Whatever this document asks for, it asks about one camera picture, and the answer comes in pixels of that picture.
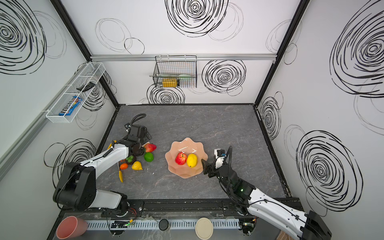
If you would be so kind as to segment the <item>red fake apple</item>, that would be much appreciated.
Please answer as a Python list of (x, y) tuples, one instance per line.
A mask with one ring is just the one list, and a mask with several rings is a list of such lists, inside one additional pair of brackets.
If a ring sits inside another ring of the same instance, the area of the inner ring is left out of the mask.
[(184, 165), (187, 162), (187, 155), (184, 152), (179, 152), (175, 158), (175, 162), (177, 165)]

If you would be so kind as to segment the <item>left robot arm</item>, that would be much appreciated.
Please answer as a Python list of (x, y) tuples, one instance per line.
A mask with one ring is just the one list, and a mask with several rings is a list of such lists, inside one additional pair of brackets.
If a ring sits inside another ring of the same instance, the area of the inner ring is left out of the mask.
[(56, 186), (53, 201), (78, 211), (110, 209), (123, 216), (129, 210), (127, 196), (114, 191), (97, 190), (97, 178), (131, 155), (144, 152), (144, 144), (152, 139), (145, 126), (126, 124), (127, 135), (111, 143), (104, 152), (80, 163), (65, 165)]

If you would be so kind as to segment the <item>pink scalloped fruit bowl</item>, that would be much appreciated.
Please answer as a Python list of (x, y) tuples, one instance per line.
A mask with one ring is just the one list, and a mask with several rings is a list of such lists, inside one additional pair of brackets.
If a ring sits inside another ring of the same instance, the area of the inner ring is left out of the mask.
[(203, 172), (202, 160), (207, 160), (208, 155), (201, 142), (185, 138), (181, 142), (173, 142), (165, 158), (171, 173), (187, 179)]

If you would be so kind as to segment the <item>yellow fake lemon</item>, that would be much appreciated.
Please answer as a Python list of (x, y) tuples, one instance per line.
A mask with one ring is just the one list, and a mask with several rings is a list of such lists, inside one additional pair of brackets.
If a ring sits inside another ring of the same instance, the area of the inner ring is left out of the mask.
[(198, 157), (195, 154), (189, 154), (187, 157), (187, 165), (189, 168), (194, 168), (198, 163)]

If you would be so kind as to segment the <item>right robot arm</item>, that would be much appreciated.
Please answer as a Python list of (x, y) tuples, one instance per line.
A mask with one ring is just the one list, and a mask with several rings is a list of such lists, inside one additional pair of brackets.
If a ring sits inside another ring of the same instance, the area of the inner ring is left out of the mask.
[(289, 207), (238, 177), (232, 168), (233, 148), (215, 150), (212, 162), (201, 160), (203, 174), (217, 178), (223, 191), (243, 215), (272, 224), (294, 240), (330, 240), (331, 230), (314, 211), (305, 213)]

